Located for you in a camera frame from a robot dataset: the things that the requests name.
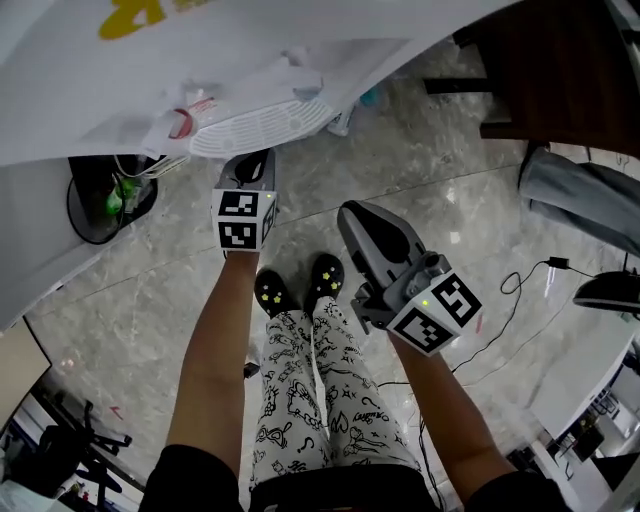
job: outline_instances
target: forearm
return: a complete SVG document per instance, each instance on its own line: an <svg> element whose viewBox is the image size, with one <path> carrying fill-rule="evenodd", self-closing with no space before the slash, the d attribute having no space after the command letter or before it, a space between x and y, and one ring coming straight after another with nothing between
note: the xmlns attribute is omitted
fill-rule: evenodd
<svg viewBox="0 0 640 512"><path fill-rule="evenodd" d="M391 336L438 456L465 502L484 483L513 471L480 411L440 355L426 357Z"/></svg>
<svg viewBox="0 0 640 512"><path fill-rule="evenodd" d="M167 445L207 451L238 475L243 367L258 254L231 253L191 336Z"/></svg>

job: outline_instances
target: sleeve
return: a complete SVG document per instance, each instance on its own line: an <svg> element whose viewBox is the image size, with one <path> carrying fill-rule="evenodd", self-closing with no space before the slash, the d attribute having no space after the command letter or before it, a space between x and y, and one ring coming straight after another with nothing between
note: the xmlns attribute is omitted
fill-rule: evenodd
<svg viewBox="0 0 640 512"><path fill-rule="evenodd" d="M147 481L139 509L157 510L242 512L238 480L210 453L190 446L167 446Z"/></svg>
<svg viewBox="0 0 640 512"><path fill-rule="evenodd" d="M485 484L471 496L465 510L571 512L553 480L525 471L509 473Z"/></svg>

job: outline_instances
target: black slipper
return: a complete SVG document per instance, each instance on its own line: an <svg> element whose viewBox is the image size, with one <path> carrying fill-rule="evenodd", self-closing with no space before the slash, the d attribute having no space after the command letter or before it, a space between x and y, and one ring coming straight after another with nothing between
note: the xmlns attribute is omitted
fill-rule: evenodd
<svg viewBox="0 0 640 512"><path fill-rule="evenodd" d="M260 307L273 318L285 311L300 310L300 306L291 298L282 278L273 270L263 270L256 277L253 288Z"/></svg>
<svg viewBox="0 0 640 512"><path fill-rule="evenodd" d="M344 267L342 262L331 254L321 254L311 270L311 287L304 301L304 310L313 315L316 302L320 297L338 297L344 285Z"/></svg>

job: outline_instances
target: patterned pajama pants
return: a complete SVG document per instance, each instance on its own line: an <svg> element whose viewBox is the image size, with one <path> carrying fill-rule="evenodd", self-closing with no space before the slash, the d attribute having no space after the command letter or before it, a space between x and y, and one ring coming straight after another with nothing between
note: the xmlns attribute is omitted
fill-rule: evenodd
<svg viewBox="0 0 640 512"><path fill-rule="evenodd" d="M271 478L330 466L400 464L419 470L332 298L318 300L313 343L311 328L302 311L281 313L267 324L250 490ZM312 347L326 390L329 435L315 393Z"/></svg>

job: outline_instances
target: marble floor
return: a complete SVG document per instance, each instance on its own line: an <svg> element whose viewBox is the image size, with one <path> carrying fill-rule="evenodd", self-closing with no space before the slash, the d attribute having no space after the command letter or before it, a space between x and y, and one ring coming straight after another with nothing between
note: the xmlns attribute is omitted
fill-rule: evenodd
<svg viewBox="0 0 640 512"><path fill-rule="evenodd" d="M310 258L319 251L345 264L339 298L365 361L377 382L405 376L382 332L366 337L348 306L362 279L336 226L336 208L367 199L407 219L428 249L444 253L485 309L475 325L444 351L450 365L464 361L500 331L514 295L499 292L513 271L528 273L549 256L570 258L585 272L618 268L622 255L598 241L528 212L517 195L524 145L484 141L478 125L491 107L486 94L428 97L423 76L482 76L473 48L444 41L379 86L375 107L358 107L346 138L329 133L278 148L280 215L261 256L293 290L306 287ZM554 147L576 161L583 148ZM640 178L640 163L592 150L592 159ZM67 390L92 400L102 421L133 437L121 459L146 478L164 445L180 365L200 310L223 264L209 214L220 162L194 160L160 180L152 212L131 234L28 315L53 361L52 376ZM504 335L456 376L484 414L503 451L534 439L540 425L528 411L545 370L599 313L570 299L584 278L558 272L547 287L538 269L524 286ZM259 356L266 315L254 307L250 358ZM261 403L258 378L247 381L241 496L247 483L255 423ZM383 397L418 452L419 415L405 386L386 386ZM119 417L111 407L119 407ZM440 489L456 498L427 441Z"/></svg>

